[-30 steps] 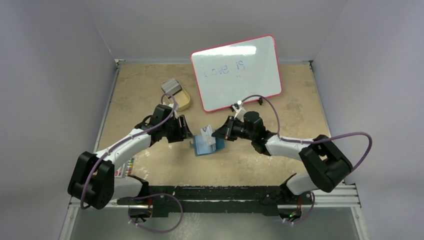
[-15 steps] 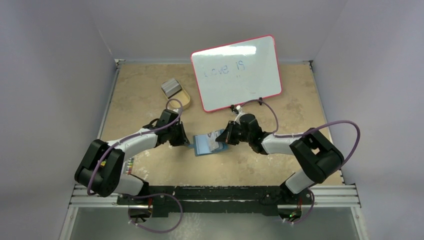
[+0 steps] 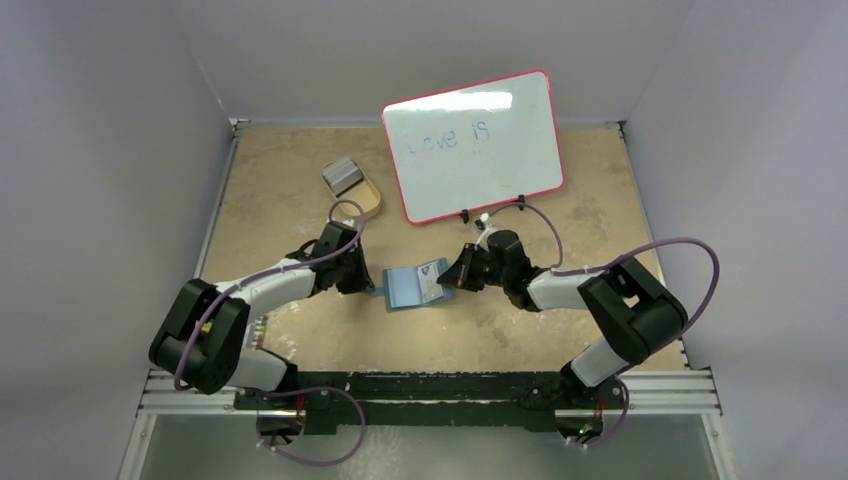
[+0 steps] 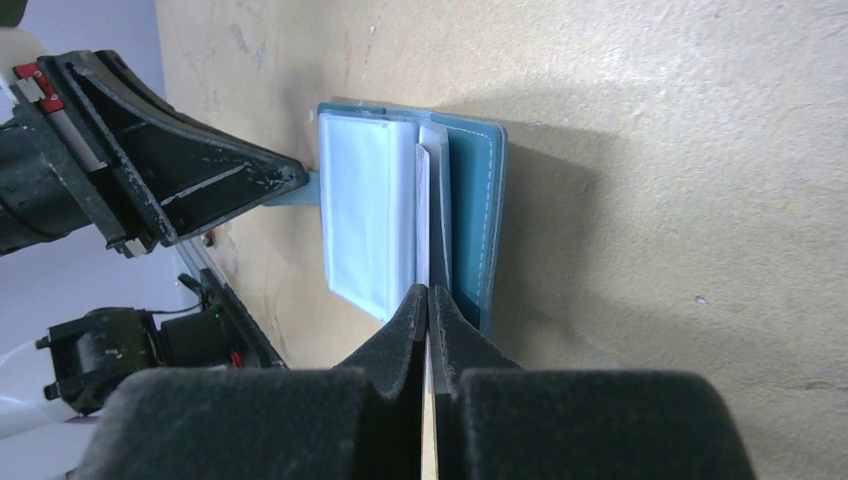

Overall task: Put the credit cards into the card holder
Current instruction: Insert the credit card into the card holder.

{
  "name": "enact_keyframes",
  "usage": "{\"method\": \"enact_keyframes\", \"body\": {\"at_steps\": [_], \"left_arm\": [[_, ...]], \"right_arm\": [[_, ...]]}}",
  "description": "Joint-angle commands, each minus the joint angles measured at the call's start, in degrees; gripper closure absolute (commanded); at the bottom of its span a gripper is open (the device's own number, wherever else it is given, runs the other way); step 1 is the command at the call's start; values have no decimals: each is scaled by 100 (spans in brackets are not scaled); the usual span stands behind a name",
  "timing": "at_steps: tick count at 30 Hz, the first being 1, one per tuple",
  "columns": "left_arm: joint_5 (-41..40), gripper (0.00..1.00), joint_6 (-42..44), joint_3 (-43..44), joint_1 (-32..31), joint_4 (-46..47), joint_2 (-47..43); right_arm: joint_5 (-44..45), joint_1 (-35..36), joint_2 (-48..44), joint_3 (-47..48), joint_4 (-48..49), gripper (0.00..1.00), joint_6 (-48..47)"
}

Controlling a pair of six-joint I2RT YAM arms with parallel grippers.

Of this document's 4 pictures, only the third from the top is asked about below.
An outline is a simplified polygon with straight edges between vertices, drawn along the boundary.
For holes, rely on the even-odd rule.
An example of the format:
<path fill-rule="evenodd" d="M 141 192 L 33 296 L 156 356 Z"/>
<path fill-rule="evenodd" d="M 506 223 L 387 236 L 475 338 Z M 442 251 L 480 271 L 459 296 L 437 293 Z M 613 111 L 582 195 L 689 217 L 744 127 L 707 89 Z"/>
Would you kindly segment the silver VIP card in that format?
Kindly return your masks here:
<path fill-rule="evenodd" d="M 415 273 L 423 304 L 428 304 L 444 297 L 445 288 L 438 282 L 441 274 L 441 262 L 439 260 L 430 261 L 416 267 Z"/>

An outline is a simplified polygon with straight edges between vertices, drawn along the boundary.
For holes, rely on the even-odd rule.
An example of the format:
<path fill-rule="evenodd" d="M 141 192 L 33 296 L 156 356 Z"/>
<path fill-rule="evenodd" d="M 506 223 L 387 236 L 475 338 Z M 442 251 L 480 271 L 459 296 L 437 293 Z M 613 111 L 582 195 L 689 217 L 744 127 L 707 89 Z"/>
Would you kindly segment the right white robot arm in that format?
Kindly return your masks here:
<path fill-rule="evenodd" d="M 518 235 L 497 230 L 467 243 L 438 284 L 478 292 L 499 287 L 520 310 L 585 310 L 601 336 L 561 370 L 561 392 L 576 407 L 596 399 L 607 379 L 639 365 L 682 334 L 689 316 L 680 301 L 637 259 L 594 273 L 558 276 L 534 265 Z"/>

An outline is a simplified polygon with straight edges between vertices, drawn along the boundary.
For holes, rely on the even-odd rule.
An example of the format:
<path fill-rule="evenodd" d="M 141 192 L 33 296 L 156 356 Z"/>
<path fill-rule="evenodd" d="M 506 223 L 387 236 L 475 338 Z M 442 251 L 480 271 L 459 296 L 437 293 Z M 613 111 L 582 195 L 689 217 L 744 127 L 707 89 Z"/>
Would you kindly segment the blue leather card holder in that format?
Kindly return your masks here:
<path fill-rule="evenodd" d="M 435 260 L 441 262 L 441 274 L 444 273 L 449 267 L 447 259 L 442 257 Z M 389 312 L 431 307 L 453 299 L 454 289 L 443 286 L 445 288 L 443 298 L 423 304 L 415 273 L 415 268 L 418 266 L 383 270 L 382 285 L 371 289 L 369 294 L 372 297 L 382 297 L 386 310 Z"/>

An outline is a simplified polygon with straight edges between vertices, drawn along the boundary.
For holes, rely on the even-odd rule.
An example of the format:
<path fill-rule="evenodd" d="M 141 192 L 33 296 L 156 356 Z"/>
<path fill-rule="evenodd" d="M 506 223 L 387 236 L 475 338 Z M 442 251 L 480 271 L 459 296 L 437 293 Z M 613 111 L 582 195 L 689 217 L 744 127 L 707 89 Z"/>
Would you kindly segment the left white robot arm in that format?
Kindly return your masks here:
<path fill-rule="evenodd" d="M 297 367 L 258 345 L 259 321 L 331 288 L 343 295 L 372 289 L 362 233 L 329 221 L 318 238 L 260 272 L 219 283 L 187 281 L 151 342 L 150 362 L 173 374 L 178 390 L 259 390 L 272 408 L 289 407 L 298 395 Z"/>

